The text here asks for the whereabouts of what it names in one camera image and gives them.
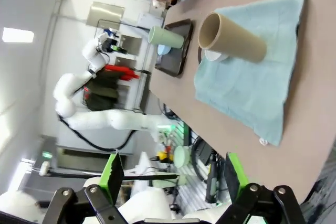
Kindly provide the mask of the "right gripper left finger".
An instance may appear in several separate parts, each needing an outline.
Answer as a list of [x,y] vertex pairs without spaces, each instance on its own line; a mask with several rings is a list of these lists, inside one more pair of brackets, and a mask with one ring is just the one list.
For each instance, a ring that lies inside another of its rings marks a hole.
[[97,184],[77,192],[63,187],[54,193],[44,223],[83,223],[88,217],[98,223],[126,223],[115,206],[123,179],[120,155],[111,154]]

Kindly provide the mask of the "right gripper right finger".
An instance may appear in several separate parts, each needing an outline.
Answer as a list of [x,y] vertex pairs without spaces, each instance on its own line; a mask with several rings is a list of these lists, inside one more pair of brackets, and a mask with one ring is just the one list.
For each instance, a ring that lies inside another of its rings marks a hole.
[[270,190],[250,183],[236,153],[226,153],[224,177],[232,203],[218,223],[248,223],[251,217],[261,217],[264,223],[306,223],[291,187]]

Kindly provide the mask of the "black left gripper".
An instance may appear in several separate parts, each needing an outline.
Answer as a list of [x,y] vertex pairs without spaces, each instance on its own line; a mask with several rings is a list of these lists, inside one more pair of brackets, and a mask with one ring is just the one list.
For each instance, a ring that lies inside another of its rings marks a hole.
[[102,44],[101,44],[101,50],[103,52],[128,52],[126,49],[115,46],[116,41],[120,41],[120,37],[118,35],[112,35],[111,38],[107,38]]

